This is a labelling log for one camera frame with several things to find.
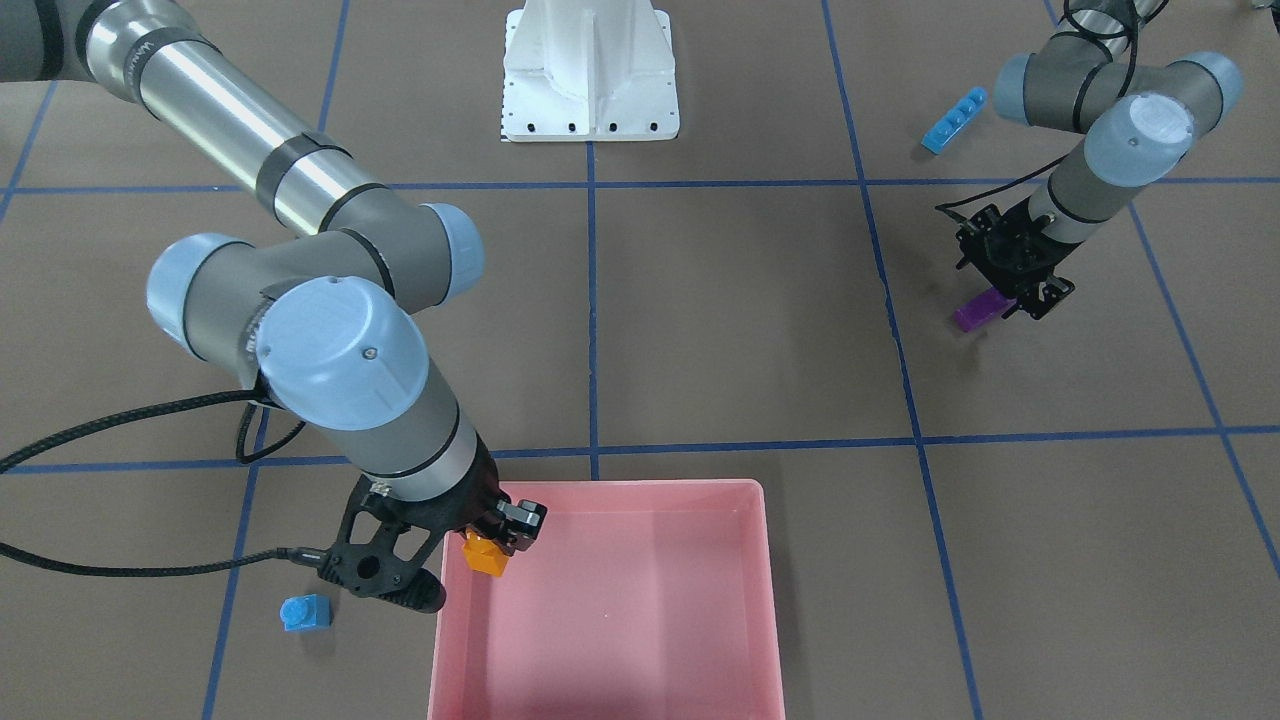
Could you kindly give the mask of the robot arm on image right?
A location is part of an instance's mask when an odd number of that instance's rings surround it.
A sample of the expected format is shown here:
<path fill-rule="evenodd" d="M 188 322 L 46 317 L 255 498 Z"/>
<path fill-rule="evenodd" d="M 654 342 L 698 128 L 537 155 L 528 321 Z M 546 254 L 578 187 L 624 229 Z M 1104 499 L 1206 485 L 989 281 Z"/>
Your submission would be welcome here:
<path fill-rule="evenodd" d="M 957 225 L 960 266 L 988 290 L 956 310 L 965 332 L 1016 313 L 1041 319 L 1074 290 L 1059 264 L 1167 176 L 1226 118 L 1243 95 L 1238 65 L 1220 53 L 1192 53 L 1165 67 L 1138 60 L 1140 32 L 1161 1 L 1066 1 L 1038 53 L 1005 63 L 995 110 L 1029 127 L 1078 133 L 1080 142 L 1047 167 L 1027 199 L 970 217 L 940 210 Z"/>

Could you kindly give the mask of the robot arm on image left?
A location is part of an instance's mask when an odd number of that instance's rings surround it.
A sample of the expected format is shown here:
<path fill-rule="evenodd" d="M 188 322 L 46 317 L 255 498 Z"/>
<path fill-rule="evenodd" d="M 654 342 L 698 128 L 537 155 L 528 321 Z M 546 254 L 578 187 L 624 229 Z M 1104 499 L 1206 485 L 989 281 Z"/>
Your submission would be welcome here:
<path fill-rule="evenodd" d="M 5 1 L 3 81 L 93 83 L 145 109 L 294 233 L 265 249 L 195 234 L 148 273 L 159 328 L 238 389 L 87 421 L 5 456 L 4 470 L 108 428 L 244 402 L 292 413 L 360 470 L 329 548 L 246 562 L 284 559 L 351 594 L 436 612 L 445 589 L 426 561 L 447 533 L 502 559 L 532 544 L 545 507 L 500 488 L 413 320 L 483 274 L 483 242 L 463 211 L 403 201 L 228 60 L 174 1 Z"/>

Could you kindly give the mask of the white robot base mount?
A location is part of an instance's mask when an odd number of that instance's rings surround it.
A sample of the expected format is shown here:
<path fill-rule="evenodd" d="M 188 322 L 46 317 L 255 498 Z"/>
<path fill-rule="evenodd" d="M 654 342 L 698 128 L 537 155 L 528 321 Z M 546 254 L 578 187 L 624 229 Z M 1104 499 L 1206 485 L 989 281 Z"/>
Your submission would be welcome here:
<path fill-rule="evenodd" d="M 678 136 L 672 23 L 649 1 L 526 1 L 506 17 L 503 70 L 506 142 Z"/>

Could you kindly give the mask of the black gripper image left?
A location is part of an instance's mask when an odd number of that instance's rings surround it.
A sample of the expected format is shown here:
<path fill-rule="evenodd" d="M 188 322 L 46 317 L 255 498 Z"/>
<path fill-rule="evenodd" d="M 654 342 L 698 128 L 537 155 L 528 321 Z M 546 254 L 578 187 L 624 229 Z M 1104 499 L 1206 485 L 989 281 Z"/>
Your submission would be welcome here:
<path fill-rule="evenodd" d="M 500 500 L 497 462 L 484 443 L 460 482 L 435 498 L 410 502 L 372 487 L 367 477 L 357 479 L 320 578 L 415 612 L 436 614 L 445 603 L 445 588 L 426 561 L 447 533 L 470 528 L 515 555 L 536 542 L 548 514 L 531 500 Z"/>

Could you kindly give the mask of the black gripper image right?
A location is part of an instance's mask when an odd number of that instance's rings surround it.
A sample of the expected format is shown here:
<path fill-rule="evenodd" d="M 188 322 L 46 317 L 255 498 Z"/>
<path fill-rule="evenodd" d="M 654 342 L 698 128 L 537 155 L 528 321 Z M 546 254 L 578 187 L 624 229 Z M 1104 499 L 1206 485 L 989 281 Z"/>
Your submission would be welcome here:
<path fill-rule="evenodd" d="M 1025 204 L 1007 211 L 989 204 L 957 231 L 963 260 L 1002 296 L 1015 299 L 1012 315 L 1021 313 L 1037 322 L 1076 290 L 1071 281 L 1050 275 L 1062 260 L 1062 245 L 1044 227 L 1044 217 L 1033 217 Z"/>

